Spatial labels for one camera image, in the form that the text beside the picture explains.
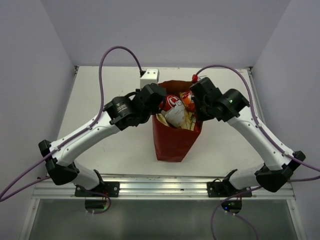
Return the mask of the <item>orange Fox's candy bag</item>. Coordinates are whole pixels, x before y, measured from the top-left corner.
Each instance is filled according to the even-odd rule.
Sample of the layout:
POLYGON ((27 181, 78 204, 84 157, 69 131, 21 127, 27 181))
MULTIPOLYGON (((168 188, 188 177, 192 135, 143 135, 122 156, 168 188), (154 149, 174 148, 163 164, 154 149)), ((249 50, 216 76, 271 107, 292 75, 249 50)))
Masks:
POLYGON ((182 101, 183 105, 185 106, 185 108, 192 113, 196 112, 196 106, 193 100, 193 93, 189 90, 189 91, 185 91, 185 92, 180 92, 179 93, 180 96, 180 100, 182 101))

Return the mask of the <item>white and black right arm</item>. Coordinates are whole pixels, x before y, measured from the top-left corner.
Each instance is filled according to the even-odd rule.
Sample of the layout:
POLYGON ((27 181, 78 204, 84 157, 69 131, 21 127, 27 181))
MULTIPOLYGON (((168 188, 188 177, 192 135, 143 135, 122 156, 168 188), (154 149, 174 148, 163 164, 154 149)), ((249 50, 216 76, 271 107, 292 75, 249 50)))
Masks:
POLYGON ((268 129, 265 132, 278 146, 278 150, 259 130, 264 123, 254 121, 249 101, 236 89, 221 93, 208 77, 204 77, 190 87, 199 121, 217 119, 237 130, 254 148, 263 160, 263 164, 245 170, 232 170, 221 183, 215 185, 227 196, 235 196, 247 187, 262 186, 275 193, 286 184, 299 163, 290 156, 304 161, 302 151, 293 151, 268 129))

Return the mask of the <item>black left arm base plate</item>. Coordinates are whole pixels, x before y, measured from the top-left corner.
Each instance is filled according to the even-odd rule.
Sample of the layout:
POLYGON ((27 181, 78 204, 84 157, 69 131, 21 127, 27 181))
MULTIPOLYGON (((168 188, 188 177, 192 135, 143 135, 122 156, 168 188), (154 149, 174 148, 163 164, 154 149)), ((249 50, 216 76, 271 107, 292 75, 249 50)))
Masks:
POLYGON ((76 186, 74 195, 76 197, 92 198, 102 197, 102 194, 110 198, 117 198, 120 192, 120 182, 118 181, 105 181, 91 190, 83 190, 80 186, 76 186))

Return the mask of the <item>brown kettle chips bag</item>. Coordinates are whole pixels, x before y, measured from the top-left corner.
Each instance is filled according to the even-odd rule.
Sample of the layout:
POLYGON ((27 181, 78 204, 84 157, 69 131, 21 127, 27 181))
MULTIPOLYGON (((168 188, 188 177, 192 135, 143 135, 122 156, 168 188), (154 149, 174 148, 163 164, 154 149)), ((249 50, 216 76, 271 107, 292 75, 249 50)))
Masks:
POLYGON ((197 120, 196 120, 195 115, 192 112, 184 110, 184 115, 185 115, 184 119, 185 119, 185 125, 186 125, 186 127, 184 127, 184 128, 174 127, 173 125, 171 125, 170 123, 168 123, 166 121, 164 115, 165 115, 165 112, 159 113, 155 117, 161 124, 165 125, 166 127, 172 127, 172 128, 181 129, 181 130, 196 131, 197 120))

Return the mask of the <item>red Kusuka cassava chips bag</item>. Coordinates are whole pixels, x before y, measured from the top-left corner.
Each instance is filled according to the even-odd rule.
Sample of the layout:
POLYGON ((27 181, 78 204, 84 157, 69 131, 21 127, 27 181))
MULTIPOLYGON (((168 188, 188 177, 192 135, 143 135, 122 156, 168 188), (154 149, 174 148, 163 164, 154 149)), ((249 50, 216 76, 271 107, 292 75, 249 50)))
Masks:
POLYGON ((169 94, 165 97, 165 100, 160 103, 159 108, 160 110, 167 112, 176 106, 182 105, 183 102, 176 95, 169 94))

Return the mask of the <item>cream cassava chips bag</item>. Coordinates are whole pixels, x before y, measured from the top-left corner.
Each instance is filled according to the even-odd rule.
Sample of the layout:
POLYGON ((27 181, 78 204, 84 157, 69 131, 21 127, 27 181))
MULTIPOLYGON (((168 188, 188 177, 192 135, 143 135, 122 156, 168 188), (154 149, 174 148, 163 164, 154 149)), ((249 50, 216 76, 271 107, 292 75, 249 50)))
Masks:
POLYGON ((186 127, 185 106, 176 105, 164 114, 165 120, 176 128, 186 127))

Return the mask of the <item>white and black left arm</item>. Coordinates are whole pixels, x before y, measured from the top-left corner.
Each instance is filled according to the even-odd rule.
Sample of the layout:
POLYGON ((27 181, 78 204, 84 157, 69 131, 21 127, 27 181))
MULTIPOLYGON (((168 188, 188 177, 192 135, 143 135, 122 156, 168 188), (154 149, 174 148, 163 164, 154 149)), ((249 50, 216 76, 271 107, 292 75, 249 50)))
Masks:
POLYGON ((111 135, 146 123, 150 116, 161 111, 160 104, 166 96, 163 87, 147 84, 135 92, 113 98, 99 115, 69 135, 53 142, 42 140, 38 147, 54 184, 73 183, 95 197, 105 193, 106 185, 100 173, 79 164, 77 157, 111 135))

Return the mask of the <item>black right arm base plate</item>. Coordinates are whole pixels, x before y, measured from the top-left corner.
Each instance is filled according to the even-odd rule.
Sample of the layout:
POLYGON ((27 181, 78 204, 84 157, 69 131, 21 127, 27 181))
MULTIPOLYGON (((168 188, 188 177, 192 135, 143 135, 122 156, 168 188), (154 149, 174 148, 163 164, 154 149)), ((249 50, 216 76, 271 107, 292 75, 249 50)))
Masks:
POLYGON ((206 183, 207 195, 209 198, 227 198, 235 194, 241 193, 241 197, 250 198, 252 197, 251 192, 247 192, 246 188, 236 189, 230 183, 221 181, 216 178, 213 181, 206 183))

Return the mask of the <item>red paper bag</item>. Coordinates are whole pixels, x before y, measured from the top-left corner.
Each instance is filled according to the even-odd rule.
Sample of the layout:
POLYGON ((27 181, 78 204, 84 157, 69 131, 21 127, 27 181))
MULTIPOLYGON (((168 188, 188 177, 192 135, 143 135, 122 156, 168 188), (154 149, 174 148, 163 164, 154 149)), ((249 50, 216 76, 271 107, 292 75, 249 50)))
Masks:
MULTIPOLYGON (((180 99, 181 92, 190 91, 191 81, 169 80, 159 84, 166 91, 166 95, 175 95, 180 99)), ((168 127, 152 117, 153 142, 155 155, 158 161, 181 162, 202 131, 202 122, 197 119, 196 112, 195 131, 168 127)))

